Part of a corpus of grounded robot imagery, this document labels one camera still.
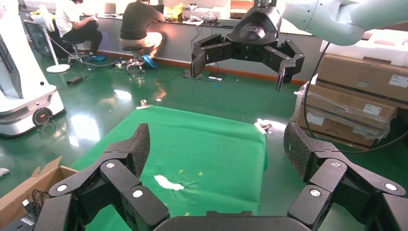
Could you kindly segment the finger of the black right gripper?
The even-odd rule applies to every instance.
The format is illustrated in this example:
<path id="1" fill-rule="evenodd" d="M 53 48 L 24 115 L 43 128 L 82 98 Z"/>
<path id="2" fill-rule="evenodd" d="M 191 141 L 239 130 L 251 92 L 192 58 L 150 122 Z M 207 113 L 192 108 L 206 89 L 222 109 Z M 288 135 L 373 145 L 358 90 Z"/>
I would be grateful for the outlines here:
<path id="1" fill-rule="evenodd" d="M 291 82 L 293 75 L 300 73 L 304 60 L 305 55 L 291 39 L 277 47 L 265 46 L 262 50 L 262 63 L 277 73 L 277 92 L 283 84 Z"/>
<path id="2" fill-rule="evenodd" d="M 191 53 L 191 78 L 197 79 L 207 64 L 232 59 L 234 42 L 236 38 L 232 33 L 225 37 L 216 33 L 195 42 Z"/>

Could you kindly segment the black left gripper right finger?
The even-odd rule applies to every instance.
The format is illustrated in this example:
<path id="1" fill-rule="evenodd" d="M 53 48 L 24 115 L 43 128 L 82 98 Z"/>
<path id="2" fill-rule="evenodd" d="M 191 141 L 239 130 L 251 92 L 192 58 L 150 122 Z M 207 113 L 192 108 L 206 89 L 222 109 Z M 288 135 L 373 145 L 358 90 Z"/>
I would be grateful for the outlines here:
<path id="1" fill-rule="evenodd" d="M 316 231 L 338 204 L 367 231 L 407 230 L 408 200 L 401 185 L 352 163 L 332 143 L 307 136 L 294 122 L 285 128 L 283 145 L 306 183 L 289 217 Z"/>

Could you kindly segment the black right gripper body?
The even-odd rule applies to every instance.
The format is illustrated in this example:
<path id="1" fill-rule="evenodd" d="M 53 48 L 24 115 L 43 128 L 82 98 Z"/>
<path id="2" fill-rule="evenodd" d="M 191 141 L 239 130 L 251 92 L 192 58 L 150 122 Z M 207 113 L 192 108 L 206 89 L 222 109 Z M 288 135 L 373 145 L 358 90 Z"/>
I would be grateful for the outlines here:
<path id="1" fill-rule="evenodd" d="M 252 7 L 241 21 L 226 35 L 231 43 L 231 58 L 262 62 L 267 56 L 266 46 L 276 48 L 282 17 L 277 7 Z"/>

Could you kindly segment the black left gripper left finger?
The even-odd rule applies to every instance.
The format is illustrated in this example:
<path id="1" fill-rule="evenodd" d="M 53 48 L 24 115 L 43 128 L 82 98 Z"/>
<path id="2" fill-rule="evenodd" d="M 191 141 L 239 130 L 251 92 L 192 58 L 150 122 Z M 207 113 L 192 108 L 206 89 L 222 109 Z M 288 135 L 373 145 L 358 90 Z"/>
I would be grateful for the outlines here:
<path id="1" fill-rule="evenodd" d="M 54 184 L 35 225 L 37 231 L 83 231 L 100 210 L 112 206 L 133 231 L 152 231 L 169 209 L 141 182 L 150 153 L 146 123 L 111 143 L 86 169 Z"/>

